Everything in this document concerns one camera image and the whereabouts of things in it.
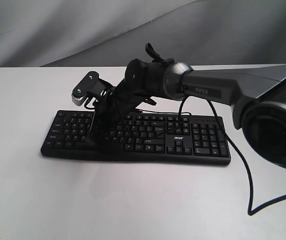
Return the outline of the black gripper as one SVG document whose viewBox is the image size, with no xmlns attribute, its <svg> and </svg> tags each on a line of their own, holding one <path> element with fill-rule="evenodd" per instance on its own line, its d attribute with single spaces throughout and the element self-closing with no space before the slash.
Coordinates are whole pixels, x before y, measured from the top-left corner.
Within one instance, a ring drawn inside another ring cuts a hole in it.
<svg viewBox="0 0 286 240">
<path fill-rule="evenodd" d="M 86 143 L 90 148 L 98 148 L 100 153 L 132 152 L 133 143 L 128 137 L 118 136 L 125 130 L 122 115 L 126 115 L 140 103 L 151 97 L 164 97 L 163 79 L 168 67 L 174 64 L 173 58 L 162 58 L 152 47 L 145 45 L 146 53 L 152 62 L 138 58 L 131 60 L 124 78 L 116 85 L 106 88 L 104 100 L 100 103 L 100 114 L 93 113 Z"/>
</svg>

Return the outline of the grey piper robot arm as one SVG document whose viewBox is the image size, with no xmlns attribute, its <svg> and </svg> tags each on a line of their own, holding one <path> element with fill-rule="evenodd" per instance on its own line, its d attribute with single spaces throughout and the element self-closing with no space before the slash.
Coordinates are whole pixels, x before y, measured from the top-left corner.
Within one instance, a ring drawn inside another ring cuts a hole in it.
<svg viewBox="0 0 286 240">
<path fill-rule="evenodd" d="M 257 68 L 194 70 L 163 59 L 146 44 L 153 59 L 130 61 L 117 85 L 104 83 L 98 98 L 89 138 L 97 141 L 151 97 L 182 101 L 197 97 L 231 107 L 232 121 L 251 148 L 265 160 L 286 169 L 286 64 Z"/>
</svg>

